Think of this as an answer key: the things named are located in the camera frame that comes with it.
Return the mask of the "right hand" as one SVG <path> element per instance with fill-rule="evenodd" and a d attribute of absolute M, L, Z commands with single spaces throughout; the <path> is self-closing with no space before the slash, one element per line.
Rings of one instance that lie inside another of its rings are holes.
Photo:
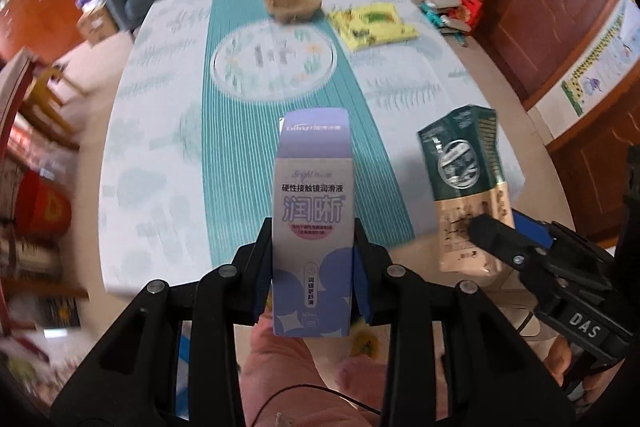
<path fill-rule="evenodd" d="M 559 386 L 562 386 L 564 376 L 570 369 L 572 362 L 573 352 L 572 349 L 570 349 L 570 344 L 563 336 L 556 337 L 551 345 L 548 355 L 544 359 L 544 366 L 547 367 L 548 371 Z M 578 403 L 580 405 L 590 405 L 595 403 L 623 364 L 624 362 L 620 361 L 620 363 L 605 372 L 586 377 L 582 382 L 584 394 L 578 400 Z"/>

